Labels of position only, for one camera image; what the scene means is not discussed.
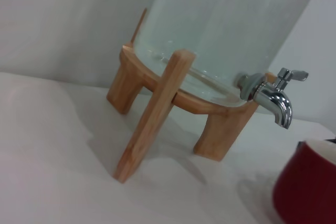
metal spigot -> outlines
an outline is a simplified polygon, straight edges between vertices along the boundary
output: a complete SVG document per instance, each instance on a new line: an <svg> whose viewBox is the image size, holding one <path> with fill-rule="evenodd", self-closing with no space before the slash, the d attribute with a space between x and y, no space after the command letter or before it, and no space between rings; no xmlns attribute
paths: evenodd
<svg viewBox="0 0 336 224"><path fill-rule="evenodd" d="M305 71L282 68L273 84L266 81L264 74L256 73L240 76L237 86L242 100L254 100L274 114L278 125L288 129L293 117L292 105L283 90L290 80L305 81L308 75Z"/></svg>

water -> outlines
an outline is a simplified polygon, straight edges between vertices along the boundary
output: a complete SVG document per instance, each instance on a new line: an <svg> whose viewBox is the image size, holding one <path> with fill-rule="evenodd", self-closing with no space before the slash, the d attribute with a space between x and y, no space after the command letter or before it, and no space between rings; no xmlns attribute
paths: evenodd
<svg viewBox="0 0 336 224"><path fill-rule="evenodd" d="M173 51L194 52L193 70L181 88L220 105L240 106L237 75L267 72L307 2L155 0L134 49L158 75Z"/></svg>

white table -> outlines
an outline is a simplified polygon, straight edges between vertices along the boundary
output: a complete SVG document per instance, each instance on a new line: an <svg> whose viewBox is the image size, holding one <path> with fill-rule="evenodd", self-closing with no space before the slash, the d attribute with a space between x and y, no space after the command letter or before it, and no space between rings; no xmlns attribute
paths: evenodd
<svg viewBox="0 0 336 224"><path fill-rule="evenodd" d="M111 177L149 100L127 116L107 89L0 73L0 217L3 224L281 223L272 186L318 123L290 130L255 114L220 163L192 154L205 116L174 108L137 172Z"/></svg>

red mug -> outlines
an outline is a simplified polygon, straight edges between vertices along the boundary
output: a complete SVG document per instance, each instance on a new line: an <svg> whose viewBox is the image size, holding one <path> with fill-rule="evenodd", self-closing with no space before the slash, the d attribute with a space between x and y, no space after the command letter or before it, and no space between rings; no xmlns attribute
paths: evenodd
<svg viewBox="0 0 336 224"><path fill-rule="evenodd" d="M280 174L273 203L286 224L336 224L336 144L304 142Z"/></svg>

